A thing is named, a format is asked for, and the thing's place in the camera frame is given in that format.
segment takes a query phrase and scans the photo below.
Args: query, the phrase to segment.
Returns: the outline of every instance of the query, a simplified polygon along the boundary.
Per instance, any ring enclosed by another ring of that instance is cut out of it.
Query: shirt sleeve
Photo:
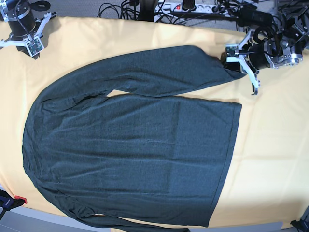
[[[114,89],[163,97],[219,85],[243,77],[195,46],[121,55],[79,68],[51,84],[38,97],[48,110],[65,110]]]

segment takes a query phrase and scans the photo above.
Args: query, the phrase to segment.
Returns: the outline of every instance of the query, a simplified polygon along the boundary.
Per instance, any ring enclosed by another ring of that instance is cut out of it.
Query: floor
[[[114,5],[120,5],[123,0],[48,0],[48,2],[52,5],[50,11],[56,11],[61,17],[97,17],[98,9],[101,4],[111,3]],[[182,0],[167,0],[166,2],[182,2]],[[214,0],[196,0],[196,3],[214,4]],[[269,12],[273,6],[273,0],[259,0],[258,10]],[[107,9],[102,17],[117,18],[117,13],[112,9]],[[195,19],[190,20],[190,22],[187,23],[187,26],[236,30],[236,24],[228,21],[207,21]]]

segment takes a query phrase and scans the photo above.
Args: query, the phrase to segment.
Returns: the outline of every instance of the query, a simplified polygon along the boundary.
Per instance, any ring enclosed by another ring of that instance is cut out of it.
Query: yellow fabric
[[[9,33],[8,24],[0,23],[0,38]],[[225,44],[244,36],[96,18],[55,18],[44,33],[48,47],[38,60],[15,47],[0,50],[0,183],[10,195],[26,197],[26,207],[58,215],[63,213],[25,174],[21,152],[28,112],[45,87],[86,64],[142,50],[191,44],[219,57]],[[305,211],[309,204],[308,66],[306,56],[297,67],[262,70],[258,96],[251,96],[248,77],[183,94],[243,106],[233,159],[210,227],[279,221],[288,227]]]

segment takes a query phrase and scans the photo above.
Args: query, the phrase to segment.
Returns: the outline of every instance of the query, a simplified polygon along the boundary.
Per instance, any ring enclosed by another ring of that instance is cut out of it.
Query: red clip
[[[17,200],[22,199],[22,200],[24,200],[24,201],[25,201],[25,204],[27,204],[27,203],[28,203],[27,199],[26,199],[26,198],[24,198],[24,197],[15,196],[15,199],[17,199]]]

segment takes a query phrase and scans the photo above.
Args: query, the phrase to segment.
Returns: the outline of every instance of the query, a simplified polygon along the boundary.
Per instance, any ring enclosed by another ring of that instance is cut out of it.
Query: long-sleeve shirt
[[[173,95],[241,77],[194,46],[77,69],[35,100],[23,137],[25,171],[49,202],[90,226],[187,231],[121,219],[132,218],[207,227],[241,105]],[[107,97],[114,89],[131,94]]]

